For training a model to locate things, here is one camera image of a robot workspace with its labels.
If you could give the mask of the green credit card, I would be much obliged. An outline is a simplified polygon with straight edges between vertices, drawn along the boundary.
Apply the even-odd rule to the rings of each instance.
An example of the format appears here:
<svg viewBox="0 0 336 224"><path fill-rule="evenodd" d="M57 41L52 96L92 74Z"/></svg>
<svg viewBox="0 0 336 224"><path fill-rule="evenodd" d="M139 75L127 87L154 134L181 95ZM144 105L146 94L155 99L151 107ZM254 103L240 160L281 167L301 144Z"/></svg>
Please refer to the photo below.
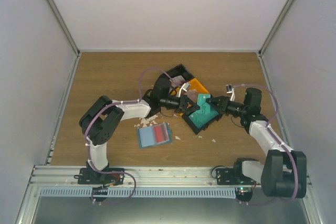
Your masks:
<svg viewBox="0 0 336 224"><path fill-rule="evenodd" d="M199 106L199 109L195 111L198 114L204 114L207 115L211 111L211 106L206 102L208 98L210 98L211 95L207 93L199 93L197 97L197 105Z"/></svg>

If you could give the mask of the blue leather card holder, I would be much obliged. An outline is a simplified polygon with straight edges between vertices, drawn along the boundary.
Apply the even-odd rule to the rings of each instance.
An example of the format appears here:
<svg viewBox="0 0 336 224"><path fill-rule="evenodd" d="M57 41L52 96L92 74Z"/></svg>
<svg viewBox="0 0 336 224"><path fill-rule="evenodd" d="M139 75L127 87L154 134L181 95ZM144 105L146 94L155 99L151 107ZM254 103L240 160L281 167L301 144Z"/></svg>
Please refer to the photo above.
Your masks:
<svg viewBox="0 0 336 224"><path fill-rule="evenodd" d="M166 143L163 144L168 144L172 143L172 130L170 129L170 126L168 123L165 123L167 126L167 131L169 134L170 140ZM140 148L148 148L148 147L155 147L158 145L163 145L163 144L157 144L155 140L155 135L154 135L154 127L157 126L148 126L148 127L143 127L140 129L137 129L137 137L138 137L138 142L139 142L139 147Z"/></svg>

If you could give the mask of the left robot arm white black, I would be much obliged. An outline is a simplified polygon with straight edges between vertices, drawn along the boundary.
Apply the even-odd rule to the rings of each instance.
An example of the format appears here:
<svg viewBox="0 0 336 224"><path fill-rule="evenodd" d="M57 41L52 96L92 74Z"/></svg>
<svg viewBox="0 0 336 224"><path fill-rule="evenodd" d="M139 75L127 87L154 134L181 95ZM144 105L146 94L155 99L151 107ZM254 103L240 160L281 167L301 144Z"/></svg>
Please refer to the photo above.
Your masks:
<svg viewBox="0 0 336 224"><path fill-rule="evenodd" d="M162 108L175 113L192 113L199 109L186 94L195 78L179 82L181 79L181 76L158 78L154 86L136 100L111 100L103 95L81 117L79 126L88 148L87 166L91 169L90 178L96 184L103 184L108 179L107 142L121 121L152 117Z"/></svg>

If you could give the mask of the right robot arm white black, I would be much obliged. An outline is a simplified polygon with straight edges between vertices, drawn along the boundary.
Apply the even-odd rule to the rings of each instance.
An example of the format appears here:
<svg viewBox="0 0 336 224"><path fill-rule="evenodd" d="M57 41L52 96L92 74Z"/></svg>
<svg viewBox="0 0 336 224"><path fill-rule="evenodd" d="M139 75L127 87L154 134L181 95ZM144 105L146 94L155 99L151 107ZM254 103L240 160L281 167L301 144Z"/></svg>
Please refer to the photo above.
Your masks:
<svg viewBox="0 0 336 224"><path fill-rule="evenodd" d="M256 140L266 155L264 164L253 158L238 158L231 168L240 185L252 180L261 185L267 197L287 200L304 198L307 193L307 157L295 151L273 130L271 119L261 113L265 87L247 84L242 103L235 102L236 86L226 86L228 96L208 98L206 102L221 115L240 119L244 130Z"/></svg>

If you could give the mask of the white card stack orange bin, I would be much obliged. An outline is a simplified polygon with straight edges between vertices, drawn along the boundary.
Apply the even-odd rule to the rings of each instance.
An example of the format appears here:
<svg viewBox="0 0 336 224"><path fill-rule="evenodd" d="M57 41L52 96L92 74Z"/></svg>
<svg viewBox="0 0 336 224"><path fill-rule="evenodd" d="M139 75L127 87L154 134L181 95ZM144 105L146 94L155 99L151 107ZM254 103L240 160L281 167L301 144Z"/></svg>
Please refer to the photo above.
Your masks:
<svg viewBox="0 0 336 224"><path fill-rule="evenodd" d="M193 102L197 102L199 92L196 89L188 90L185 95Z"/></svg>

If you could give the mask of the black bin with green cards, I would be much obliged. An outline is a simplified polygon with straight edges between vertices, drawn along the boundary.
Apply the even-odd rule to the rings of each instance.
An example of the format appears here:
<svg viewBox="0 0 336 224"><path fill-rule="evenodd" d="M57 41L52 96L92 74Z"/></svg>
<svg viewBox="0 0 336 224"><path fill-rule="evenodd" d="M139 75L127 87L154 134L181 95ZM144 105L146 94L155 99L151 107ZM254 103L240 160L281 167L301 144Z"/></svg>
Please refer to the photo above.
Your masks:
<svg viewBox="0 0 336 224"><path fill-rule="evenodd" d="M191 128L193 133L197 135L200 131L204 131L210 124L221 119L222 115L219 114L208 103L201 105L201 108L191 114L184 113L182 119Z"/></svg>

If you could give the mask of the red dot card stack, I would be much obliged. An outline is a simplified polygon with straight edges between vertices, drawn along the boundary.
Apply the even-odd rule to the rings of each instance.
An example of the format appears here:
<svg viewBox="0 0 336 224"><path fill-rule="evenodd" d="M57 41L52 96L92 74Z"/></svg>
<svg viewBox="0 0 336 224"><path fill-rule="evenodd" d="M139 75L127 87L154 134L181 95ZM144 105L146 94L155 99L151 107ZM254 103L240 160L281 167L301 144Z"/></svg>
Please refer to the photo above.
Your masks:
<svg viewBox="0 0 336 224"><path fill-rule="evenodd" d="M173 77L170 81L173 87L181 87L186 82L183 76Z"/></svg>

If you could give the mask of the black bin with red cards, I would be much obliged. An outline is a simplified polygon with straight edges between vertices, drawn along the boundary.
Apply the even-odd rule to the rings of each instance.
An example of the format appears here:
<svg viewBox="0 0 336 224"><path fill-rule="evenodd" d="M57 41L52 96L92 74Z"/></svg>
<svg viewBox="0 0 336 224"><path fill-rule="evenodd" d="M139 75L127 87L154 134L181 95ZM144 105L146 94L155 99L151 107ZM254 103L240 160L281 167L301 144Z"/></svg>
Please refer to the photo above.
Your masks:
<svg viewBox="0 0 336 224"><path fill-rule="evenodd" d="M185 68L183 64L179 64L167 71L162 69L160 69L160 71L161 75L156 80L154 87L173 88L170 80L176 76L183 76L187 82L194 78L194 76Z"/></svg>

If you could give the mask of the orange plastic bin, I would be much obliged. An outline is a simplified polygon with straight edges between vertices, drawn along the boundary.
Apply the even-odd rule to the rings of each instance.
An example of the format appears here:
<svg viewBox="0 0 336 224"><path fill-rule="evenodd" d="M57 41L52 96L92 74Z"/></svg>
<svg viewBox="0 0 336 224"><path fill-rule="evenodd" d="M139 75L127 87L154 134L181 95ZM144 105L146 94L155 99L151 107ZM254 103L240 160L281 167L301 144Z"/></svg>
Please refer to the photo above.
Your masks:
<svg viewBox="0 0 336 224"><path fill-rule="evenodd" d="M210 92L196 78L189 80L189 83L191 84L191 87L189 90L196 89L199 93L210 94ZM170 88L170 94L173 96L176 96L180 87L174 87L174 88L175 90L173 88Z"/></svg>

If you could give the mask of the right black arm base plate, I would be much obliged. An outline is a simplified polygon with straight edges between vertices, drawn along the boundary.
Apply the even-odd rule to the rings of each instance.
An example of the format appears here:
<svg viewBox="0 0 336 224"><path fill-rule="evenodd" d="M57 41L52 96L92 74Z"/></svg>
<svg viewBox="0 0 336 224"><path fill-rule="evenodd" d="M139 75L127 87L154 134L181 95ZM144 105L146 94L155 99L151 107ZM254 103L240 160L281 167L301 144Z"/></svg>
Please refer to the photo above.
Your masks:
<svg viewBox="0 0 336 224"><path fill-rule="evenodd" d="M259 182L246 177L235 168L215 166L211 169L210 175L216 179L217 185L259 185Z"/></svg>

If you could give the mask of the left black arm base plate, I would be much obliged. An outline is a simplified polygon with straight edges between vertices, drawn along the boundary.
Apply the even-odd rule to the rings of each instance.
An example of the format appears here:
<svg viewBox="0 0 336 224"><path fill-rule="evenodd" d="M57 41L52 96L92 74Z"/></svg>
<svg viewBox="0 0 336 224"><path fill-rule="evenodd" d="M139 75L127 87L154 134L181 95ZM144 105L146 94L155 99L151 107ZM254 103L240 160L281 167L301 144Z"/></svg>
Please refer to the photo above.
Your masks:
<svg viewBox="0 0 336 224"><path fill-rule="evenodd" d="M74 179L77 180L77 183L80 185L121 185L123 184L124 168L110 168L107 167L103 170L108 174L102 174L93 170L90 166L86 168L81 168L79 174L74 176Z"/></svg>

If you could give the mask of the aluminium front rail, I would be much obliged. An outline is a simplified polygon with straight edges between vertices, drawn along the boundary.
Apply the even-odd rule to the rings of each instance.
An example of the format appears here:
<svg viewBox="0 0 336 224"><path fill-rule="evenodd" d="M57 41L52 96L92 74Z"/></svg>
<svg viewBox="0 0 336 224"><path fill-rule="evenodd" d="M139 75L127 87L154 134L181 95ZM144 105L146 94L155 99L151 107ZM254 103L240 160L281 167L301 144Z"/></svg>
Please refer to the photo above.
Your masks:
<svg viewBox="0 0 336 224"><path fill-rule="evenodd" d="M81 166L35 166L29 184L36 186L77 186L74 176ZM210 167L125 166L137 187L216 187Z"/></svg>

